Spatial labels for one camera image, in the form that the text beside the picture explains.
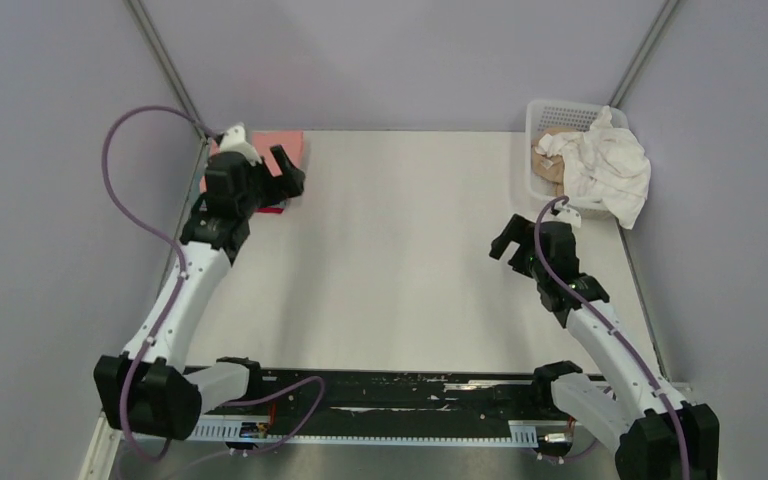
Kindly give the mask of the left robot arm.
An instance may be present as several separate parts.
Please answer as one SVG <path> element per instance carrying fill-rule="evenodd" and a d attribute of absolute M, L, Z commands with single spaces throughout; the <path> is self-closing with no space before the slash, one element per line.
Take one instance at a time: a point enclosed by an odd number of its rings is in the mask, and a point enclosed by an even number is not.
<path fill-rule="evenodd" d="M 99 358 L 93 378 L 108 424 L 122 432 L 185 440 L 200 417 L 228 402 L 243 414 L 266 399 L 261 367 L 248 358 L 221 357 L 189 371 L 194 333 L 214 290 L 230 272 L 263 208 L 304 191 L 304 172 L 284 147 L 270 147 L 280 169 L 264 158 L 222 150 L 209 159 L 206 187 L 176 243 L 176 261 L 148 318 L 117 356 Z"/>

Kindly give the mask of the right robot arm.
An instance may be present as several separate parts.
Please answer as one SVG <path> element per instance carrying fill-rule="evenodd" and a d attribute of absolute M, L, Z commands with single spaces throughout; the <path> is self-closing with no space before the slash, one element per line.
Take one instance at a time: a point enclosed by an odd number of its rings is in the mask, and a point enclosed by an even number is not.
<path fill-rule="evenodd" d="M 606 386 L 597 386 L 571 361 L 537 370 L 531 403 L 544 417 L 564 413 L 583 425 L 614 458 L 622 479 L 715 479 L 720 422 L 647 363 L 600 282 L 581 271 L 571 225 L 532 222 L 513 215 L 492 241 L 500 259 L 536 284 L 541 304 L 595 362 Z"/>

